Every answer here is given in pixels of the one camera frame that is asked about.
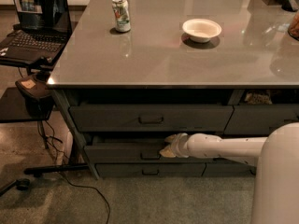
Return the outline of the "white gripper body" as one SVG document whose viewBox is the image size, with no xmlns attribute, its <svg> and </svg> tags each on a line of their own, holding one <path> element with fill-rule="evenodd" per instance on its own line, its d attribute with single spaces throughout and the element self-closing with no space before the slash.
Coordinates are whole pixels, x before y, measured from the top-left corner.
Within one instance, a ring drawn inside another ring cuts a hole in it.
<svg viewBox="0 0 299 224">
<path fill-rule="evenodd" d="M 179 133 L 175 135 L 174 140 L 171 143 L 171 150 L 176 157 L 188 158 L 186 143 L 188 141 L 188 135 L 186 133 Z"/>
</svg>

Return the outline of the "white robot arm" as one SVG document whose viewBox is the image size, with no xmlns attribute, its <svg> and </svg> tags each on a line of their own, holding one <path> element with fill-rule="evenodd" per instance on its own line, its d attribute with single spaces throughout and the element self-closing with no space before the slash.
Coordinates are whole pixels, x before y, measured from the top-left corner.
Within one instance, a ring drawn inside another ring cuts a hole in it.
<svg viewBox="0 0 299 224">
<path fill-rule="evenodd" d="M 166 138 L 166 158 L 224 158 L 256 168 L 250 224 L 299 224 L 299 124 L 266 137 L 220 138 L 178 133 Z"/>
</svg>

